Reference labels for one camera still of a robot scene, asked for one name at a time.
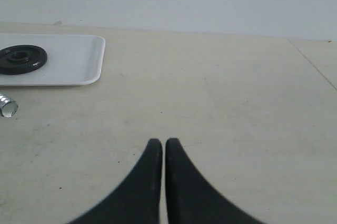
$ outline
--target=metal cylinder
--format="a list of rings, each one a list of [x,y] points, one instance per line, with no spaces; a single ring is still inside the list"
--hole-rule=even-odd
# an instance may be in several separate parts
[[[0,117],[12,117],[17,111],[18,105],[15,100],[0,93]]]

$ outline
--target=black weight plate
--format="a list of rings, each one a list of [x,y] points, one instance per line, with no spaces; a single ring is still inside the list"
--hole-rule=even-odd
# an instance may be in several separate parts
[[[16,45],[0,50],[0,74],[30,73],[47,62],[47,52],[34,45]]]

